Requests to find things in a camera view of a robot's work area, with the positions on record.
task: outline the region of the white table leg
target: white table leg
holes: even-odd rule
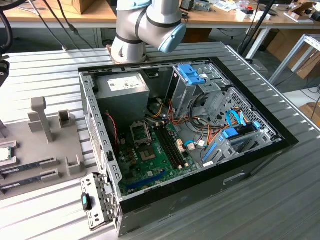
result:
[[[286,56],[286,58],[283,60],[283,62],[280,64],[280,66],[277,68],[277,70],[270,77],[269,82],[271,84],[273,84],[277,80],[277,78],[280,76],[280,74],[283,72],[283,70],[288,66],[288,63],[297,54],[299,49],[304,45],[306,37],[307,37],[307,35],[304,34],[300,38],[300,40],[297,42],[297,44],[289,52],[288,56]]]
[[[270,30],[271,30],[270,27],[266,27],[266,28],[261,30],[260,34],[255,39],[254,44],[252,45],[249,53],[245,57],[246,59],[252,59],[254,57],[254,55],[258,51],[259,47],[261,46],[263,41],[266,39],[266,37],[267,37],[268,33],[270,32]]]
[[[305,53],[303,54],[303,56],[299,59],[299,61],[296,62],[296,64],[293,66],[293,68],[291,69],[291,72],[295,72],[300,65],[306,60],[307,57],[309,57],[309,55],[311,54],[311,52],[313,51],[314,47],[310,46],[308,48],[307,51],[305,51]]]

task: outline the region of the green circuit board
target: green circuit board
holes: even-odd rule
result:
[[[179,139],[179,136],[174,126],[169,123],[162,128],[167,131],[174,147],[178,149],[175,142]],[[142,144],[135,148],[133,137],[128,133],[125,135],[125,143],[119,146],[118,165],[122,173],[119,187],[123,196],[197,170],[192,157],[186,152],[179,153],[184,165],[175,167],[156,134],[157,129],[150,127],[149,131],[152,138],[149,145]]]

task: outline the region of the blue latch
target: blue latch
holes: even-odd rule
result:
[[[226,139],[229,139],[229,138],[232,138],[234,136],[237,136],[239,133],[237,132],[237,130],[235,130],[234,128],[229,128],[229,129],[226,129],[222,132],[222,135],[226,138]]]
[[[188,80],[190,85],[199,85],[205,84],[206,80],[199,77],[196,70],[192,68],[190,64],[179,65],[178,69],[182,73],[182,75]]]
[[[87,196],[82,197],[82,203],[85,205],[87,204]]]
[[[256,129],[259,129],[261,127],[260,123],[257,121],[255,121],[253,125],[255,126]]]

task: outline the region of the connector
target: connector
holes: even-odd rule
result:
[[[180,138],[175,143],[177,144],[178,147],[184,144]]]
[[[189,143],[186,147],[188,148],[189,151],[196,150],[196,146],[193,142]]]

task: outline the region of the blue pcie slot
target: blue pcie slot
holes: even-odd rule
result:
[[[215,148],[217,147],[217,144],[214,143],[212,145],[212,147],[209,149],[209,151],[206,153],[206,155],[204,156],[203,160],[206,161],[207,158],[210,156],[210,154],[215,150]]]
[[[166,174],[166,171],[163,171],[156,176],[152,176],[152,177],[149,177],[149,178],[144,179],[142,181],[138,181],[136,183],[130,184],[130,185],[126,186],[126,188],[127,189],[136,189],[136,188],[141,187],[143,185],[153,183],[153,182],[161,179],[163,177],[163,175],[165,175],[165,174]]]

